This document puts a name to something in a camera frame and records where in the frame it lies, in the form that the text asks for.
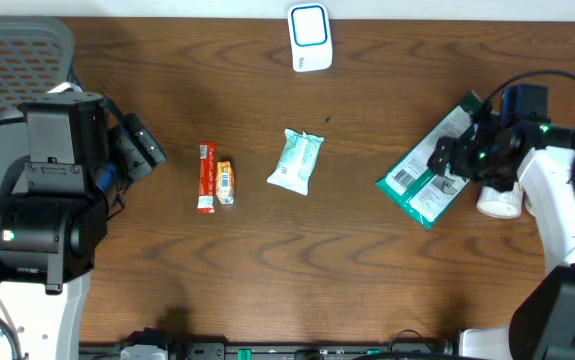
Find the white blue round container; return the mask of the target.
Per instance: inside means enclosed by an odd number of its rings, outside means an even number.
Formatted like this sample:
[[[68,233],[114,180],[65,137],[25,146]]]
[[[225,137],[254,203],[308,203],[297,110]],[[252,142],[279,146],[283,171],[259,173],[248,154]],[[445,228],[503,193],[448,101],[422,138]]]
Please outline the white blue round container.
[[[518,183],[506,192],[483,186],[476,207],[481,213],[493,218],[514,219],[522,213],[523,198],[524,192]]]

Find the green 3M product package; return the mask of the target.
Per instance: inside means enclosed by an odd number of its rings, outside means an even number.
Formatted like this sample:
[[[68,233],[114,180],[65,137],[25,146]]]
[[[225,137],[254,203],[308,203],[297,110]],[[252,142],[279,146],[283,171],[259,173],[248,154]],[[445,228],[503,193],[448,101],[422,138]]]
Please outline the green 3M product package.
[[[470,113],[482,101],[471,90],[434,128],[376,183],[376,187],[411,219],[430,230],[467,186],[467,178],[434,174],[427,166],[443,136],[472,135]]]

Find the red white tube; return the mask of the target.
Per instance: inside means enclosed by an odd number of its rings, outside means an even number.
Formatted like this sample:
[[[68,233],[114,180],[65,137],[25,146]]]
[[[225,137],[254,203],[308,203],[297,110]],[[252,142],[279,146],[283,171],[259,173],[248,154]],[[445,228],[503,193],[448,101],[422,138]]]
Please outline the red white tube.
[[[216,143],[199,144],[200,172],[197,211],[200,214],[211,214],[215,211],[214,194],[216,181]]]

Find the small orange carton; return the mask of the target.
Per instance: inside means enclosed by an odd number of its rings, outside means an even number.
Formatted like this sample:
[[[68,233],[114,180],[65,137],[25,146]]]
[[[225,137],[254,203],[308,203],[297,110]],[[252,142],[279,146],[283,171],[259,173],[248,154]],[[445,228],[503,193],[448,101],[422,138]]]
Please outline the small orange carton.
[[[235,199],[235,183],[231,162],[218,162],[216,170],[216,197],[222,205],[232,205]]]

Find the light green small pouch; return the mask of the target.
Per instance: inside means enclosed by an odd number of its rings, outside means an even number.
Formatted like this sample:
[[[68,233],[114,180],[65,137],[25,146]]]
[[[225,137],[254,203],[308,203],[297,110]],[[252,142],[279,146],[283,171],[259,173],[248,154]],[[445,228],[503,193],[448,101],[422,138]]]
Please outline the light green small pouch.
[[[284,131],[286,143],[275,171],[267,182],[303,196],[308,195],[309,179],[325,138],[292,129]]]

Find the green lid jar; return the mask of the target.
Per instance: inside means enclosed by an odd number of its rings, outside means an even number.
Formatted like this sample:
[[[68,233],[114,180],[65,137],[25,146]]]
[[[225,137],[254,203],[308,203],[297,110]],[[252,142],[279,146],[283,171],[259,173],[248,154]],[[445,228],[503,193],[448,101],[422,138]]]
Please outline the green lid jar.
[[[524,207],[525,207],[526,211],[527,211],[532,217],[535,217],[536,215],[535,215],[534,209],[533,209],[532,204],[531,204],[531,202],[530,202],[530,200],[529,200],[529,197],[528,197],[527,195],[524,196],[524,198],[523,198],[523,203],[524,203]]]

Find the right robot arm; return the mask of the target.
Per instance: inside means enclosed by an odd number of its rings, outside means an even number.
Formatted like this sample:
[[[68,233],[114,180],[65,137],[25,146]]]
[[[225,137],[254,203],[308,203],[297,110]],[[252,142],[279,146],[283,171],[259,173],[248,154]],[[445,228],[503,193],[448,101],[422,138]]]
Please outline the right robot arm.
[[[545,278],[509,325],[460,333],[463,358],[575,359],[575,130],[552,125],[547,100],[542,86],[504,89],[498,112],[484,101],[473,135],[439,138],[427,162],[436,175],[521,187],[545,255]]]

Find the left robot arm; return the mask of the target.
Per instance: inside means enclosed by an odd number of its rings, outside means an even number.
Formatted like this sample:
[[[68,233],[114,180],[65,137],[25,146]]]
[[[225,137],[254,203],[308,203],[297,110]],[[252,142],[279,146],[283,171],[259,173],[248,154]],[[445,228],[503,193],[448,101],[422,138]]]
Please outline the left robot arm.
[[[72,84],[21,103],[0,180],[0,359],[75,359],[95,250],[164,163],[141,119]]]

